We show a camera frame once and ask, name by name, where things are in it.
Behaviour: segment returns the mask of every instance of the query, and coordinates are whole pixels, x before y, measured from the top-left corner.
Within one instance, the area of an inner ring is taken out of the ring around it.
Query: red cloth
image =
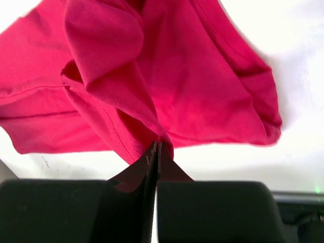
[[[44,0],[0,35],[0,126],[20,153],[275,143],[271,69],[216,0]]]

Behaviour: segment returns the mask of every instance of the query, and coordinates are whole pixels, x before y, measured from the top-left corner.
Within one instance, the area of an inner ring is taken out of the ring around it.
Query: white surface
[[[37,4],[1,1],[0,31]],[[181,148],[175,161],[197,180],[259,180],[275,190],[324,188],[324,1],[222,0],[273,68],[283,118],[273,147]],[[113,152],[19,155],[0,129],[0,158],[21,178],[108,179],[127,167]]]

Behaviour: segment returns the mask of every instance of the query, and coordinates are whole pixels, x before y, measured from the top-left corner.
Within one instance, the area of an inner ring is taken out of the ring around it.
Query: garment
[[[20,153],[280,137],[268,67],[216,0],[44,0],[0,35],[0,126]]]

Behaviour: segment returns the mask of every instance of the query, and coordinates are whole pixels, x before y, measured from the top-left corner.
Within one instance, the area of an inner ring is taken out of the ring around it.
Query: green light
[[[316,192],[317,194],[320,194],[320,187],[319,187],[319,186],[315,187],[315,192]]]

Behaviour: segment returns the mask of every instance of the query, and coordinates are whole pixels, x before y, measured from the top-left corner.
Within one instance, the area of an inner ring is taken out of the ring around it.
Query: white background
[[[175,161],[196,180],[258,180],[272,190],[324,190],[324,1],[221,2],[273,69],[282,137],[266,148],[228,144],[180,148]],[[0,0],[0,32],[37,3]],[[111,151],[19,155],[1,128],[0,159],[21,178],[108,179],[127,167]]]

